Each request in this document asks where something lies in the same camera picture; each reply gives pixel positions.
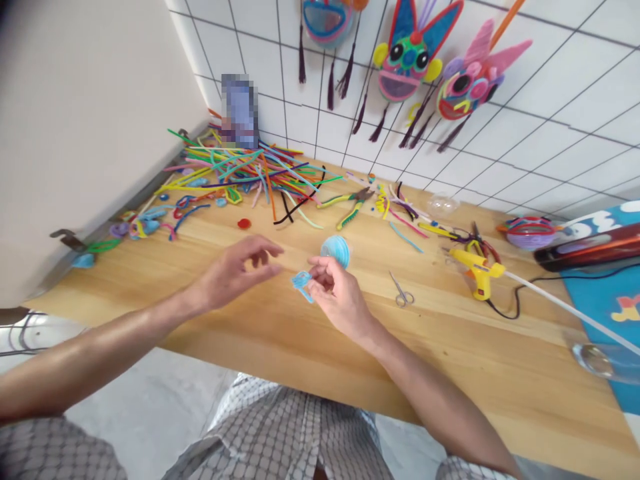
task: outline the yellow glue gun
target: yellow glue gun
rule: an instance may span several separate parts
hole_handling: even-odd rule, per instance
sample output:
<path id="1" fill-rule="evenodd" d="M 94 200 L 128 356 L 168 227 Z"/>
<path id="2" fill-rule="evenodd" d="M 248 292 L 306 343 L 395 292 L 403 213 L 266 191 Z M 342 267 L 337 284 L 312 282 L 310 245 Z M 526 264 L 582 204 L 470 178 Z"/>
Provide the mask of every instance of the yellow glue gun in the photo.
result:
<path id="1" fill-rule="evenodd" d="M 458 262 L 468 266 L 467 275 L 473 278 L 476 284 L 473 297 L 476 300 L 489 300 L 491 296 L 491 278 L 501 277 L 506 268 L 500 263 L 488 266 L 486 258 L 466 250 L 451 249 L 449 254 Z"/>

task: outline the clear plastic ball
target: clear plastic ball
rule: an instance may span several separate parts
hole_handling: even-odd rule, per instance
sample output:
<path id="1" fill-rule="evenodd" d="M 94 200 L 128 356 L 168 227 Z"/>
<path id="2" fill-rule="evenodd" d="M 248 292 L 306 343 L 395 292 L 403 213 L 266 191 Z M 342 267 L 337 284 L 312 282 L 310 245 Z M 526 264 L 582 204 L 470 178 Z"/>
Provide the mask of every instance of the clear plastic ball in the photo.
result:
<path id="1" fill-rule="evenodd" d="M 446 218 L 460 206 L 460 202 L 444 192 L 434 194 L 427 202 L 427 212 L 435 218 Z"/>

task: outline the wall grid tile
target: wall grid tile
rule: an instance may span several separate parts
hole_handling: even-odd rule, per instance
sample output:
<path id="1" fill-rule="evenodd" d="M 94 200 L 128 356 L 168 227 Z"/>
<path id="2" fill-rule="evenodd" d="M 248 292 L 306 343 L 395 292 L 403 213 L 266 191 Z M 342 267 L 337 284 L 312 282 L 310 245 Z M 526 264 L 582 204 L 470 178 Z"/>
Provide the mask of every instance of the wall grid tile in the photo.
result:
<path id="1" fill-rule="evenodd" d="M 388 38 L 394 0 L 372 0 L 365 10 L 349 94 L 345 100 L 335 95 L 333 111 L 327 110 L 326 96 L 334 52 L 322 52 L 306 35 L 307 83 L 297 81 L 298 0 L 261 0 L 257 6 L 253 0 L 165 1 L 205 102 L 216 110 L 223 107 L 222 73 L 250 74 L 265 140 L 512 215 L 572 217 L 640 196 L 640 97 L 637 75 L 630 75 L 640 37 L 629 13 L 638 7 L 624 0 L 526 3 L 512 24 L 518 28 L 507 30 L 498 48 L 525 35 L 534 38 L 536 48 L 510 68 L 503 91 L 474 113 L 444 153 L 437 147 L 455 122 L 437 113 L 416 148 L 397 146 L 408 112 L 428 85 L 406 102 L 391 104 L 378 142 L 368 141 L 387 106 L 368 61 Z M 479 26 L 478 18 L 499 22 L 506 10 L 503 0 L 467 0 L 467 16 L 459 25 L 470 30 Z M 335 52 L 335 82 L 349 58 L 353 30 Z M 469 35 L 454 29 L 439 55 L 445 63 L 466 50 Z M 601 60 L 594 62 L 594 55 Z M 597 65 L 582 60 L 589 56 Z M 572 75 L 579 81 L 569 84 Z M 607 102 L 600 92 L 606 95 L 610 83 L 633 98 Z M 363 126 L 350 135 L 365 93 Z M 423 120 L 434 104 L 435 98 Z"/>

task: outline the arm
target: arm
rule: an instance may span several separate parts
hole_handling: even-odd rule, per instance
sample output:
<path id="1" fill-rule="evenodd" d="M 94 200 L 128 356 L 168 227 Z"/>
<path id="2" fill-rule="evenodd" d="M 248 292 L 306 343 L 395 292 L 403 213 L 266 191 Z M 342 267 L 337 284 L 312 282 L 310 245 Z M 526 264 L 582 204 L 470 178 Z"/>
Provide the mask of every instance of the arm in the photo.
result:
<path id="1" fill-rule="evenodd" d="M 269 255 L 276 257 L 282 252 L 264 237 L 247 237 L 225 250 L 201 278 L 185 289 L 10 370 L 0 377 L 0 426 L 62 415 L 128 370 L 184 322 L 224 307 L 242 292 L 277 275 L 281 267 L 270 264 Z M 245 269 L 249 259 L 252 271 Z"/>
<path id="2" fill-rule="evenodd" d="M 334 326 L 380 362 L 448 454 L 521 474 L 489 420 L 451 380 L 422 360 L 369 312 L 355 277 L 331 257 L 309 260 L 309 292 Z"/>

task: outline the purple tassel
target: purple tassel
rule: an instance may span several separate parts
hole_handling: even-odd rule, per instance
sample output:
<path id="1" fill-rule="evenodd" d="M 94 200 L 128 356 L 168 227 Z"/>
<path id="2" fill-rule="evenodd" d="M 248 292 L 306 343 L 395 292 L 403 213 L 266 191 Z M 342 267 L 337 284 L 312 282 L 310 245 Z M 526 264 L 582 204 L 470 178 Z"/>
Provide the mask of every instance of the purple tassel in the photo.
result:
<path id="1" fill-rule="evenodd" d="M 465 123 L 467 122 L 467 120 L 469 120 L 470 116 L 471 115 L 465 118 L 464 122 L 462 122 L 460 125 L 458 125 L 456 128 L 453 129 L 451 134 L 449 134 L 449 136 L 445 139 L 445 141 L 442 142 L 442 144 L 438 147 L 438 153 L 444 152 L 444 150 L 446 150 L 449 147 L 451 142 L 454 141 L 455 138 L 458 136 L 458 133 L 460 133 L 460 130 L 462 130 L 462 127 L 465 126 Z"/>
<path id="2" fill-rule="evenodd" d="M 415 148 L 415 146 L 418 144 L 418 142 L 420 141 L 420 139 L 422 138 L 422 136 L 425 134 L 425 130 L 427 129 L 427 125 L 429 124 L 429 120 L 431 120 L 431 117 L 433 116 L 433 114 L 435 113 L 432 112 L 432 114 L 430 114 L 429 118 L 427 119 L 427 121 L 425 122 L 425 124 L 422 126 L 422 128 L 420 128 L 420 131 L 418 132 L 418 134 L 415 136 L 415 138 L 411 141 L 411 144 L 409 146 L 409 148 L 411 150 L 413 150 Z"/>
<path id="3" fill-rule="evenodd" d="M 335 63 L 335 56 L 331 62 L 331 73 L 329 74 L 329 90 L 327 90 L 327 108 L 333 110 L 333 64 Z"/>
<path id="4" fill-rule="evenodd" d="M 298 47 L 298 81 L 307 82 L 307 70 L 305 68 L 305 50 L 302 47 L 302 18 L 300 19 L 300 46 Z"/>
<path id="5" fill-rule="evenodd" d="M 362 108 L 360 108 L 360 114 L 358 115 L 358 121 L 355 123 L 355 127 L 353 128 L 353 131 L 351 132 L 352 135 L 355 135 L 356 133 L 358 133 L 358 130 L 360 130 L 360 125 L 362 125 L 362 118 L 365 116 L 365 106 L 367 105 L 367 93 L 365 93 L 365 98 L 364 100 L 362 100 Z"/>
<path id="6" fill-rule="evenodd" d="M 351 72 L 353 71 L 353 51 L 355 50 L 355 40 L 353 41 L 353 45 L 351 46 L 351 56 L 349 57 L 349 63 L 347 64 L 347 69 L 345 70 L 345 74 L 342 76 L 338 85 L 336 86 L 336 90 L 340 90 L 340 98 L 344 99 L 347 96 L 347 90 L 349 90 L 349 82 L 351 80 Z"/>
<path id="7" fill-rule="evenodd" d="M 427 104 L 423 103 L 422 105 L 420 105 L 420 108 L 418 108 L 418 112 L 416 112 L 415 117 L 413 118 L 413 121 L 411 122 L 411 125 L 409 126 L 409 130 L 407 130 L 407 132 L 405 133 L 404 138 L 402 138 L 402 142 L 400 142 L 400 148 L 404 148 L 404 147 L 407 146 L 407 142 L 409 141 L 409 139 L 413 135 L 413 129 L 415 128 L 416 124 L 420 120 L 420 117 L 422 117 L 422 112 L 424 112 L 426 106 L 427 106 Z"/>
<path id="8" fill-rule="evenodd" d="M 380 123 L 378 123 L 378 126 L 375 128 L 375 130 L 373 131 L 373 133 L 369 137 L 369 141 L 372 141 L 374 143 L 378 141 L 378 137 L 380 136 L 380 132 L 382 132 L 382 127 L 385 124 L 385 118 L 387 117 L 387 109 L 388 108 L 389 108 L 389 104 L 387 104 L 387 106 L 385 107 L 385 111 L 382 113 L 382 120 L 380 120 Z"/>

